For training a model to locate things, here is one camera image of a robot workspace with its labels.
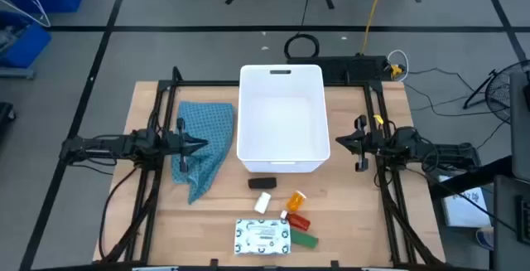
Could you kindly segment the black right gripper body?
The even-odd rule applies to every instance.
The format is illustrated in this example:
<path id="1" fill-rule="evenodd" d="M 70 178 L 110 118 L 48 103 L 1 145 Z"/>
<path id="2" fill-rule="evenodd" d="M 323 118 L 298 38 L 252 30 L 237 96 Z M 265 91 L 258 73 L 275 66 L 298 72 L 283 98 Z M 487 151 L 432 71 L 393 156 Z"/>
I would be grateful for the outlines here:
<path id="1" fill-rule="evenodd" d="M 355 121 L 354 148 L 358 155 L 358 162 L 355 164 L 355 171 L 364 172 L 368 169 L 369 163 L 365 153 L 377 155 L 383 146 L 383 132 L 376 129 L 373 132 L 366 132 L 367 116 L 360 115 Z"/>

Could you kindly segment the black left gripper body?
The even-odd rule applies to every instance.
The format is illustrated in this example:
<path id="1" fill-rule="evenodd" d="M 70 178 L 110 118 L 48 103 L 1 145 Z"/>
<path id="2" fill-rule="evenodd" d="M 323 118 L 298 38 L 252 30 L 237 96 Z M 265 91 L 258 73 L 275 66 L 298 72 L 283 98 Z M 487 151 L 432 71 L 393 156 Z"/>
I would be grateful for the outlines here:
<path id="1" fill-rule="evenodd" d="M 163 154 L 166 155 L 179 155 L 181 172 L 188 172 L 188 166 L 186 162 L 186 140 L 184 132 L 185 122 L 183 118 L 176 120 L 177 133 L 173 133 L 171 130 L 165 131 L 163 135 Z"/>

